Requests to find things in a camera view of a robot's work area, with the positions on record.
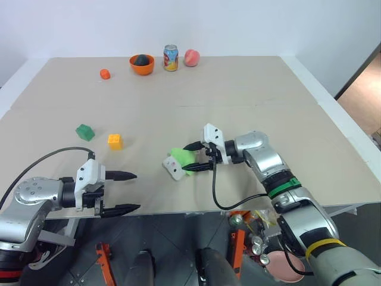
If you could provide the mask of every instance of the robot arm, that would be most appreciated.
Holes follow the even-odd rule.
[[[71,177],[59,180],[34,177],[21,182],[15,188],[11,204],[0,214],[0,285],[16,285],[23,268],[38,260],[36,243],[49,212],[68,207],[76,207],[80,212],[86,207],[94,208],[96,216],[112,217],[139,208],[137,204],[123,204],[105,209],[103,205],[105,180],[133,178],[136,175],[132,173],[106,171],[89,153],[87,162],[77,171],[75,182]]]
[[[286,245],[296,255],[307,258],[321,285],[380,285],[380,268],[339,240],[331,218],[272,149],[266,134],[253,131],[223,145],[217,142],[222,138],[218,128],[207,124],[201,143],[209,148],[207,154],[217,149],[214,158],[226,156],[232,163],[245,161],[250,166],[280,215],[278,224]],[[225,163],[225,160],[217,159],[217,162]],[[198,171],[205,170],[205,166],[195,163],[183,169]]]

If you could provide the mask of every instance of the black ball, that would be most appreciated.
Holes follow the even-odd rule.
[[[133,64],[136,66],[147,66],[149,64],[149,58],[146,55],[138,55]]]

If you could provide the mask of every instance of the wooden floor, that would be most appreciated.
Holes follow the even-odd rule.
[[[381,54],[369,64],[338,100],[368,135],[381,128]]]

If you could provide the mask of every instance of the white table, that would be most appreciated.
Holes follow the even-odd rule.
[[[175,182],[161,165],[172,147],[197,141],[209,122],[224,132],[225,139],[251,130],[265,132],[324,206],[381,201],[377,166],[381,161],[371,142],[358,130],[348,136],[356,125],[343,114],[338,117],[342,110],[337,103],[295,58],[284,60],[287,64],[279,57],[204,57],[197,67],[180,64],[170,73],[157,58],[153,74],[146,77],[131,71],[128,58],[53,58],[40,71],[41,60],[34,66],[29,62],[11,79],[10,87],[0,90],[2,100],[17,98],[0,120],[0,194],[32,161],[79,145],[93,149],[107,169],[138,175],[132,181],[106,184],[107,207],[141,204],[134,215],[218,210],[211,196],[211,172]],[[110,80],[100,79],[102,68],[110,70]],[[20,86],[27,83],[18,96]],[[91,142],[75,133],[81,123],[94,129]],[[123,151],[109,150],[109,133],[122,134]],[[85,160],[86,153],[63,153],[28,176],[75,176]],[[263,191],[244,164],[218,167],[221,204]],[[243,208],[267,206],[269,200],[261,198]],[[93,210],[65,209],[49,217],[92,215]]]

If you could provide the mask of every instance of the green block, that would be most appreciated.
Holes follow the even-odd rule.
[[[172,148],[171,155],[175,158],[182,167],[196,163],[196,155],[193,151],[184,150],[181,148]],[[188,175],[192,175],[192,171],[185,171]]]
[[[93,129],[91,129],[90,126],[87,126],[84,124],[81,124],[80,126],[78,126],[78,128],[76,129],[76,132],[79,138],[86,141],[90,141],[95,136]]]

